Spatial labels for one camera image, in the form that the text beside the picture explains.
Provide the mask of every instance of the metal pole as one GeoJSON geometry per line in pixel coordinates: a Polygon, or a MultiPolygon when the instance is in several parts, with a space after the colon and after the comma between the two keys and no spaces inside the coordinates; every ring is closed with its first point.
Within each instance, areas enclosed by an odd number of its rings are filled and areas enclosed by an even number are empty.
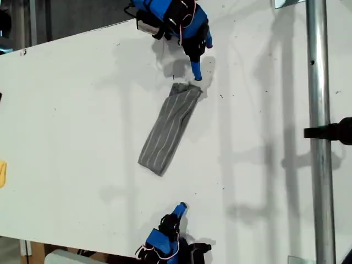
{"type": "MultiPolygon", "coordinates": [[[[307,0],[310,127],[330,123],[326,0],[307,0]]],[[[336,264],[331,142],[311,139],[317,264],[336,264]]]]}
{"type": "Polygon", "coordinates": [[[36,0],[29,0],[29,12],[31,20],[31,46],[35,46],[38,44],[36,0]]]}

